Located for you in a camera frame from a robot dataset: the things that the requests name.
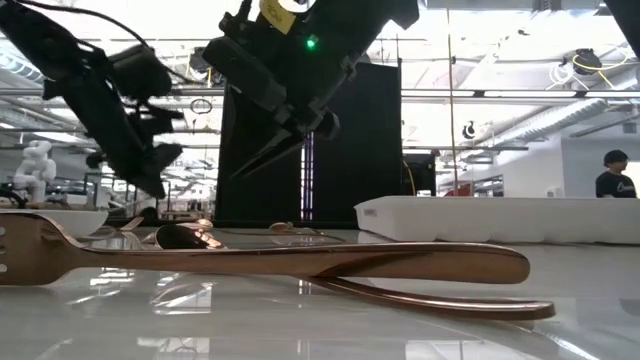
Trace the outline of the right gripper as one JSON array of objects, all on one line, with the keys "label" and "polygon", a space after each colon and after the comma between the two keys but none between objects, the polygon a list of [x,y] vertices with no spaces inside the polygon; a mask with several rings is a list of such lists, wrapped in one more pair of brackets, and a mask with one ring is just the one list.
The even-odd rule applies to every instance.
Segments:
[{"label": "right gripper", "polygon": [[[292,133],[322,128],[331,133],[335,116],[326,105],[384,26],[407,29],[419,18],[415,0],[317,0],[304,11],[278,1],[252,2],[219,23],[222,36],[212,39],[202,57],[227,83]],[[302,140],[280,132],[237,169],[248,176],[300,150]]]}]

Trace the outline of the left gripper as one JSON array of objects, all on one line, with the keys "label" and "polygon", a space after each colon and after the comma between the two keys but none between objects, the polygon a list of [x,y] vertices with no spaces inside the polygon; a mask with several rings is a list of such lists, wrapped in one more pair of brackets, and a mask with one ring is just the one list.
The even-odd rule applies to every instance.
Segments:
[{"label": "left gripper", "polygon": [[153,138],[171,133],[180,113],[146,101],[136,102],[129,113],[118,92],[96,74],[46,80],[43,98],[55,97],[64,99],[116,173],[148,195],[166,195],[161,172],[182,154],[182,146],[155,145]]}]

